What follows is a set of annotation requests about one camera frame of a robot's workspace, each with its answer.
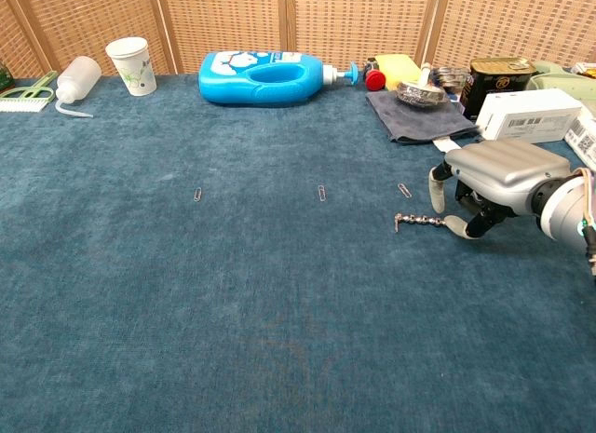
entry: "barcode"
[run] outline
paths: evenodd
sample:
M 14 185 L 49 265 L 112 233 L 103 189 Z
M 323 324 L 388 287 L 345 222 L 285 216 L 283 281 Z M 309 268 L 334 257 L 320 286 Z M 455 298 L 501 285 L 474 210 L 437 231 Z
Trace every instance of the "barcode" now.
M 576 120 L 574 121 L 574 123 L 571 125 L 571 127 L 569 129 L 572 130 L 577 137 L 581 137 L 583 135 L 583 133 L 586 131 L 586 128 L 584 128 L 581 125 L 581 122 L 579 121 L 578 118 L 576 118 Z
M 584 138 L 582 138 L 580 140 L 577 147 L 579 148 L 579 150 L 581 152 L 583 152 L 585 154 L 588 152 L 588 150 L 590 149 L 590 147 L 592 147 L 593 144 L 594 144 L 594 140 L 589 135 L 586 135 Z
M 564 119 L 567 119 L 567 115 L 565 115 L 565 116 L 547 116 L 546 118 L 544 118 L 544 122 L 552 123 L 553 121 L 562 121 Z
M 525 124 L 525 119 L 512 119 L 509 121 L 510 128 L 516 128 L 517 126 L 523 126 Z

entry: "white box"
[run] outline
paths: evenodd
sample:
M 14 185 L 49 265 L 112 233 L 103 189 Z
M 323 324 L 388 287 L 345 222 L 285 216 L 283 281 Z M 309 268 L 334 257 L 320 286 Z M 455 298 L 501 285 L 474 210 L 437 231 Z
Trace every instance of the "white box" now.
M 571 73 L 584 74 L 587 70 L 596 68 L 596 63 L 578 62 L 571 67 Z
M 596 171 L 596 120 L 586 107 L 567 130 L 565 141 L 586 166 Z
M 476 125 L 486 140 L 556 142 L 565 136 L 581 107 L 581 102 L 558 88 L 489 93 Z

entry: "green brush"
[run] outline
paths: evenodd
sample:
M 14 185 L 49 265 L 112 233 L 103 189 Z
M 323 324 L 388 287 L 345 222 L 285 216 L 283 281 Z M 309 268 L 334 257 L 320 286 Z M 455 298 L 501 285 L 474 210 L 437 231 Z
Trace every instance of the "green brush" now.
M 54 99 L 54 90 L 46 87 L 58 75 L 51 71 L 29 87 L 16 87 L 0 94 L 0 112 L 40 112 Z M 42 92 L 49 93 L 39 97 Z

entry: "gray towel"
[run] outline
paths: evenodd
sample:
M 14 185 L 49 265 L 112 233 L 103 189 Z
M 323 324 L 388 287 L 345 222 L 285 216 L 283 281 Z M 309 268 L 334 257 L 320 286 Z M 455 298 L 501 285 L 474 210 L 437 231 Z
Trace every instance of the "gray towel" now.
M 401 102 L 393 91 L 372 91 L 366 99 L 389 131 L 392 142 L 431 142 L 441 137 L 478 135 L 474 123 L 450 102 L 421 109 Z

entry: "yellow sponge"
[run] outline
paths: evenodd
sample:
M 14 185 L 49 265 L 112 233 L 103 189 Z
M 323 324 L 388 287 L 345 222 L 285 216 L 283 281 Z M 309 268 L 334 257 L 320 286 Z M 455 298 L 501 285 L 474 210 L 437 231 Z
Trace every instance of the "yellow sponge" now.
M 379 54 L 374 57 L 385 75 L 385 87 L 395 90 L 400 82 L 417 82 L 420 69 L 407 54 Z

